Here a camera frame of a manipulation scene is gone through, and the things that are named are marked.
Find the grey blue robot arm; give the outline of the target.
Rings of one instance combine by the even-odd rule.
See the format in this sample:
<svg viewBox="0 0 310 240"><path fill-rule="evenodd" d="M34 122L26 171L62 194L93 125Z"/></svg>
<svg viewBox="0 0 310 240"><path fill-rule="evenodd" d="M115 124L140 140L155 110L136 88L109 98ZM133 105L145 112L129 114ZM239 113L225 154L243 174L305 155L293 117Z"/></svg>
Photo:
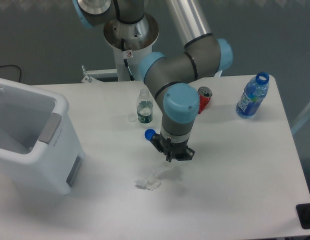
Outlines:
<svg viewBox="0 0 310 240"><path fill-rule="evenodd" d="M200 3L169 0L167 6L176 25L184 52L167 58L152 52L136 63L136 53L151 47L159 35L156 20L144 10L142 0L75 0L73 5L82 24L104 25L104 37L118 50L117 71L126 80L141 80L162 111L160 133L150 137L152 145L166 156L189 161L194 151L188 140L199 112L200 95L190 84L227 69L233 61L231 46L214 37Z"/></svg>

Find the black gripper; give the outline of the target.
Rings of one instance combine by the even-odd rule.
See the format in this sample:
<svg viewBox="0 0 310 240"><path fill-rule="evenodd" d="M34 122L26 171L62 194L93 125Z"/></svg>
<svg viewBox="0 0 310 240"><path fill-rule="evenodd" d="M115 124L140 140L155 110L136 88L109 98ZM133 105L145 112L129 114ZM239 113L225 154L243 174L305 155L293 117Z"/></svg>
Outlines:
<svg viewBox="0 0 310 240"><path fill-rule="evenodd" d="M188 147L188 140L174 143L172 137L165 139L161 134L154 134L151 138L152 145L166 156L166 161L190 161L195 151Z"/></svg>

